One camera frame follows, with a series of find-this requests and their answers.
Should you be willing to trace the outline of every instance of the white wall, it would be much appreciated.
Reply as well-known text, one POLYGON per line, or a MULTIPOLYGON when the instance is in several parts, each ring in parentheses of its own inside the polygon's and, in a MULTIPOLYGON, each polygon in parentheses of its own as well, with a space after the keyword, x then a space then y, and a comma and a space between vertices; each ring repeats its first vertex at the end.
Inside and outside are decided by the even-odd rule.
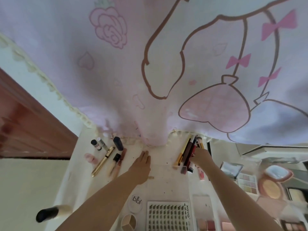
POLYGON ((46 83, 42 83, 36 73, 30 73, 24 62, 17 62, 12 57, 10 47, 0 48, 0 68, 10 75, 30 95, 40 102, 75 135, 79 136, 83 122, 71 112, 62 100, 57 100, 55 92, 50 92, 46 83))
POLYGON ((0 230, 43 231, 35 217, 52 207, 68 160, 0 160, 0 230))

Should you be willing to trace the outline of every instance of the rose drawing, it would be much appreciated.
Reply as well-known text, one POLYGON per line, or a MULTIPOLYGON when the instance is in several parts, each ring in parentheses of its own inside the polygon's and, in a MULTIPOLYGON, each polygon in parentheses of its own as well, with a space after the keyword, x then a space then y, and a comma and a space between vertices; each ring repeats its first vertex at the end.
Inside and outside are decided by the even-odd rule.
POLYGON ((122 49, 127 43, 126 22, 114 7, 95 8, 89 18, 95 27, 95 34, 101 40, 119 49, 122 49))

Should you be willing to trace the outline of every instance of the person's right hand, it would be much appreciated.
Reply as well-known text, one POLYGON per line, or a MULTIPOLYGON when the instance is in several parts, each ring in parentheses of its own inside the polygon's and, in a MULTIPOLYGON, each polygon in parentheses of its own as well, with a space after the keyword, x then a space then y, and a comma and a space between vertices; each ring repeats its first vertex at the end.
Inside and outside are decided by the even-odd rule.
POLYGON ((202 169, 209 164, 214 163, 210 153, 200 147, 195 148, 195 154, 191 156, 189 160, 202 169))
POLYGON ((149 152, 142 151, 140 156, 135 160, 135 162, 128 170, 128 172, 131 173, 132 179, 137 183, 137 185, 141 185, 147 181, 151 171, 150 166, 151 156, 149 155, 149 152))

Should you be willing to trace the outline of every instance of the forearm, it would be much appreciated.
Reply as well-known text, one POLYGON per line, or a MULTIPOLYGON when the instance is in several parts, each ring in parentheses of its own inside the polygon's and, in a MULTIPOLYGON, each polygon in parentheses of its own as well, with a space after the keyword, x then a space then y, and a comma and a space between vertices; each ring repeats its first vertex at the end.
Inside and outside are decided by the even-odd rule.
POLYGON ((110 230, 136 185, 129 171, 122 174, 85 201, 56 231, 110 230))
POLYGON ((201 165, 237 231, 282 231, 273 218, 213 161, 201 165))

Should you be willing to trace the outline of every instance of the bow print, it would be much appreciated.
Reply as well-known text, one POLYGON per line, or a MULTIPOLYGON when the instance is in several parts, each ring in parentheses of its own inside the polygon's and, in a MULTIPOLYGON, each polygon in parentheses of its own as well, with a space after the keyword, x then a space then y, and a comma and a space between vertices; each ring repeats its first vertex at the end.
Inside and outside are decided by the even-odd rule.
POLYGON ((277 78, 279 71, 280 71, 281 67, 279 67, 279 69, 277 69, 274 73, 272 73, 269 77, 260 77, 259 79, 259 84, 258 87, 261 87, 264 83, 266 83, 269 80, 273 80, 275 78, 277 78))
POLYGON ((263 23, 261 41, 264 41, 266 38, 268 38, 269 35, 279 27, 288 29, 294 29, 297 27, 295 10, 291 10, 280 22, 276 24, 263 23))
POLYGON ((231 56, 226 66, 226 69, 229 69, 230 67, 236 65, 237 63, 239 63, 243 67, 247 67, 249 65, 250 56, 251 54, 247 54, 241 59, 237 59, 236 57, 231 56))

